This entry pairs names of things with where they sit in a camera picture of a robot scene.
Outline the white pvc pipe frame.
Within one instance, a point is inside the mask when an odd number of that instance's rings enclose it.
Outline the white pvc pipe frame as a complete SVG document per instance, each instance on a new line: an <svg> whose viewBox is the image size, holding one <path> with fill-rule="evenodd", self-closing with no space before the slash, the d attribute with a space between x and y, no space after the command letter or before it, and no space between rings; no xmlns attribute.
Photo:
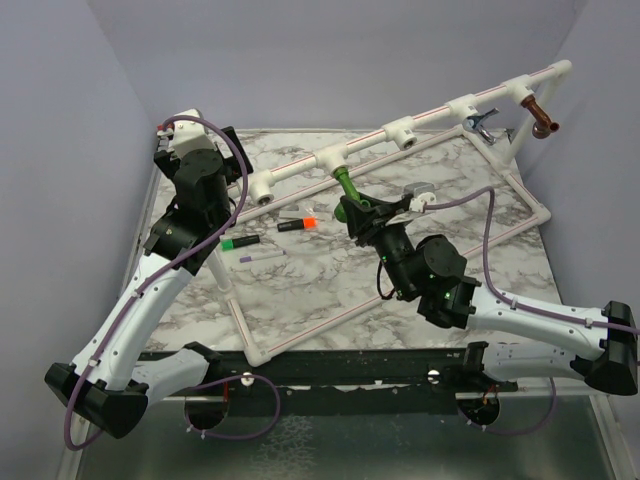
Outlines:
<svg viewBox="0 0 640 480"><path fill-rule="evenodd" d="M520 105L526 96L533 94L544 109L571 69L570 61L562 60L427 112L394 120L358 138L325 146L288 164L259 169L248 180L238 180L229 189L232 193L242 189L248 191L251 204L242 210L238 221L241 224L251 222L285 205L328 191L338 185L333 172L342 166L348 168L354 184L360 176L376 170L388 171L395 163L413 157L415 163L401 168L399 175L418 175L426 169L421 152L439 144L453 145L462 138L510 187L514 205L524 205L530 211L528 217L491 237L488 244L494 247L508 242L551 218L549 209L524 186L515 166L515 156L522 147L525 131L532 127L534 119L524 121L504 154L498 154L479 136L465 131L462 121L479 113L480 106L506 97ZM242 350L251 359L267 361L299 346L335 349L448 347L463 338L434 326L419 325L406 306L392 312L378 297L360 301L344 311L322 311L310 320L302 318L302 306L295 304L292 326L286 326L274 316L260 319L253 313L244 313L240 304L243 297L237 292L222 299L228 313L222 330L207 336L207 346Z"/></svg>

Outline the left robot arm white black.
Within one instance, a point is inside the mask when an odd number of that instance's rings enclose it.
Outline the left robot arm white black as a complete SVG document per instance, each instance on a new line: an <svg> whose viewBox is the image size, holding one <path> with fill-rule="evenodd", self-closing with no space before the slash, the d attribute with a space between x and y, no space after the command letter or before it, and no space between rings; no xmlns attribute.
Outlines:
<svg viewBox="0 0 640 480"><path fill-rule="evenodd" d="M227 187L248 181L251 163L233 127L215 129L189 115L165 123L169 147L154 162L175 188L165 213L152 226L133 277L88 344L69 363L54 363L45 382L66 406L116 438L128 435L147 408L184 389L206 395L220 385L216 354L191 342L157 363L138 361L143 347L176 296L191 282L244 206ZM222 155L209 137L215 130L229 146Z"/></svg>

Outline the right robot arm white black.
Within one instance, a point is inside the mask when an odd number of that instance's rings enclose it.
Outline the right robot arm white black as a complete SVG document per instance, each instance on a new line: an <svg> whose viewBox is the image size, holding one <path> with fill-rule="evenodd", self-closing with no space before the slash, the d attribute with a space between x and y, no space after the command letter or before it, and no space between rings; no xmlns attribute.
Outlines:
<svg viewBox="0 0 640 480"><path fill-rule="evenodd" d="M520 345L468 346L469 358L459 367L467 389L481 391L492 382L526 377L564 377L606 394L638 394L639 331L628 305L554 304L500 290L489 276L469 277L466 258L444 235L411 243L406 226L412 199L410 194L396 202L344 195L340 205L350 238L375 249L392 297L416 301L418 314L440 328L525 338Z"/></svg>

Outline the green water faucet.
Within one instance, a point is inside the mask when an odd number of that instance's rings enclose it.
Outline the green water faucet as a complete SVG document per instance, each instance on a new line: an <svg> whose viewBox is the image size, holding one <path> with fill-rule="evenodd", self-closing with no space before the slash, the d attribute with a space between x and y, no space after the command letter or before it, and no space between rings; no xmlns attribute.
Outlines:
<svg viewBox="0 0 640 480"><path fill-rule="evenodd" d="M343 189L344 195L354 201L357 201L358 203L360 203L361 205L364 205L366 207L370 207L370 202L366 199L363 199L360 196L360 193L357 191L357 189L355 188L350 175L349 175L349 171L348 168L345 166L339 167L337 168L334 172L333 172L333 177L334 179L340 184L340 186ZM341 203L338 203L334 209L334 216L336 218L337 221L339 221L340 223L346 223L347 222L347 217L344 211L344 207L342 206Z"/></svg>

